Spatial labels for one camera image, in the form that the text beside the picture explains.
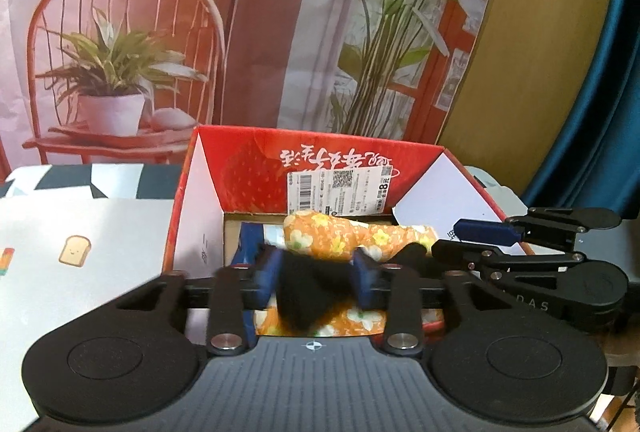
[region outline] red cardboard box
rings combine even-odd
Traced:
[[[392,166],[384,208],[400,224],[433,227],[454,239],[460,218],[503,220],[480,184],[443,147],[377,138],[200,126],[175,197],[163,269],[207,277],[225,264],[225,215],[287,213],[287,173]],[[525,253],[519,246],[510,253]]]

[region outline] wall mural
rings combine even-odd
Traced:
[[[488,0],[0,0],[0,175],[179,163],[198,123],[433,143]]]

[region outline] qr code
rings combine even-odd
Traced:
[[[334,170],[334,183],[332,188],[353,186],[353,170]]]

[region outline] chair backrest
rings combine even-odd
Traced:
[[[78,100],[58,97],[65,90],[46,88],[50,78],[37,75],[69,62],[68,45],[60,34],[79,32],[95,37],[93,9],[100,8],[122,30],[167,34],[168,49],[186,55],[185,64],[207,80],[175,80],[177,92],[156,90],[156,108],[176,107],[199,123],[213,123],[216,84],[225,75],[223,21],[213,0],[41,0],[27,38],[27,71],[34,136],[48,127],[78,121]]]

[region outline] curtain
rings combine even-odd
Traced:
[[[640,0],[610,0],[584,84],[522,200],[539,207],[640,208]]]

